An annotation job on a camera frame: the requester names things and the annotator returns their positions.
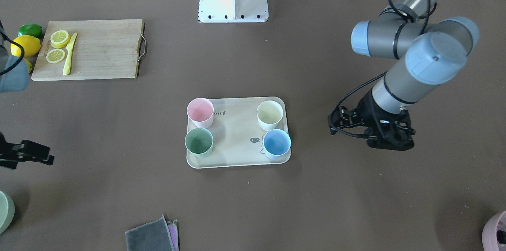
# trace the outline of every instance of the bowl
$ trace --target bowl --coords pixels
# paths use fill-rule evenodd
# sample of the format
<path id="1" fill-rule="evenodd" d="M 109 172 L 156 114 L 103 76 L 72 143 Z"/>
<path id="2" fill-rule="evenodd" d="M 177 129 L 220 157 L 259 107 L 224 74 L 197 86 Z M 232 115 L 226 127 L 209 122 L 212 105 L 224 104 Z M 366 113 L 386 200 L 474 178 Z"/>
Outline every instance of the bowl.
<path id="1" fill-rule="evenodd" d="M 0 191 L 0 234 L 4 232 L 14 217 L 14 202 L 6 193 Z"/>
<path id="2" fill-rule="evenodd" d="M 497 230 L 506 229 L 506 211 L 494 215 L 483 228 L 481 240 L 485 251 L 504 251 L 506 244 L 497 242 Z"/>

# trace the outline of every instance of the knife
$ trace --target knife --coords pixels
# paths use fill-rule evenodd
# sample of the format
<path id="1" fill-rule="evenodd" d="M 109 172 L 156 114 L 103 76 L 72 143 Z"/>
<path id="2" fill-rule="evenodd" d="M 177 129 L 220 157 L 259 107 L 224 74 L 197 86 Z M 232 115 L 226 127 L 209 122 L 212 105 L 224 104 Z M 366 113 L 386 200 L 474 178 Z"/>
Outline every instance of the knife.
<path id="1" fill-rule="evenodd" d="M 76 42 L 77 33 L 74 33 L 70 38 L 70 42 L 67 44 L 67 59 L 65 59 L 65 65 L 63 66 L 63 75 L 70 74 L 70 63 L 72 62 L 72 51 L 74 50 L 74 43 Z"/>

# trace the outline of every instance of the gray cloth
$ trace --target gray cloth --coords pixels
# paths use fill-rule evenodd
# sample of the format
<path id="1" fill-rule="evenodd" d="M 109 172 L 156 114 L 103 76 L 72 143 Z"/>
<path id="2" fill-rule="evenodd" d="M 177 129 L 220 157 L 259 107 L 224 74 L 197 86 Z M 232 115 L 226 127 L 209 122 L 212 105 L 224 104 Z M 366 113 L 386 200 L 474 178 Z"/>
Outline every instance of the gray cloth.
<path id="1" fill-rule="evenodd" d="M 127 251 L 175 251 L 165 217 L 125 232 Z"/>

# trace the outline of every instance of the lemon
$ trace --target lemon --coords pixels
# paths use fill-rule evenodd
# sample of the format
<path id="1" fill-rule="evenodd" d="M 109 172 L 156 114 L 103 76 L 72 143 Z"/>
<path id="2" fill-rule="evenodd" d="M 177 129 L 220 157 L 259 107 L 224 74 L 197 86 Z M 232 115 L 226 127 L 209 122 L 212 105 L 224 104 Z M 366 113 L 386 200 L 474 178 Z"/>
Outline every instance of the lemon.
<path id="1" fill-rule="evenodd" d="M 31 63 L 28 60 L 26 59 L 23 60 L 25 60 L 26 66 L 28 67 L 28 72 L 30 73 L 33 70 L 33 65 L 31 65 Z"/>
<path id="2" fill-rule="evenodd" d="M 59 30 L 51 35 L 51 46 L 55 49 L 61 49 L 68 44 L 70 36 L 67 31 Z"/>
<path id="3" fill-rule="evenodd" d="M 14 42 L 17 42 L 20 46 L 25 50 L 25 57 L 29 58 L 33 55 L 36 55 L 38 51 L 40 51 L 40 40 L 36 37 L 32 37 L 29 35 L 22 35 L 14 39 Z M 11 54 L 15 57 L 21 56 L 21 49 L 15 45 L 11 44 Z"/>
<path id="4" fill-rule="evenodd" d="M 62 61 L 63 58 L 65 58 L 65 51 L 63 51 L 63 49 L 53 49 L 45 56 L 45 60 L 50 63 L 58 63 Z"/>

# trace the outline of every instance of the black clamp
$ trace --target black clamp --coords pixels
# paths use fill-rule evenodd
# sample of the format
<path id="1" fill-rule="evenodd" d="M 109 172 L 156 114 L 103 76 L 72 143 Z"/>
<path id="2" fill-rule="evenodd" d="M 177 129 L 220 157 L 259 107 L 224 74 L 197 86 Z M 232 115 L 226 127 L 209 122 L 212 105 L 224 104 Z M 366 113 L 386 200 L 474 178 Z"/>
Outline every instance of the black clamp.
<path id="1" fill-rule="evenodd" d="M 18 162 L 39 162 L 52 165 L 55 157 L 49 155 L 49 147 L 24 140 L 20 144 L 8 143 L 0 132 L 0 167 L 16 169 Z"/>
<path id="2" fill-rule="evenodd" d="M 412 136 L 415 130 L 411 127 L 408 110 L 401 110 L 400 114 L 391 114 L 381 109 L 372 97 L 372 89 L 358 102 L 355 109 L 349 111 L 339 106 L 338 114 L 331 114 L 328 118 L 330 134 L 338 130 L 344 134 L 363 138 L 369 147 L 405 151 L 414 147 Z M 366 127 L 363 134 L 345 132 L 345 128 L 358 126 Z"/>

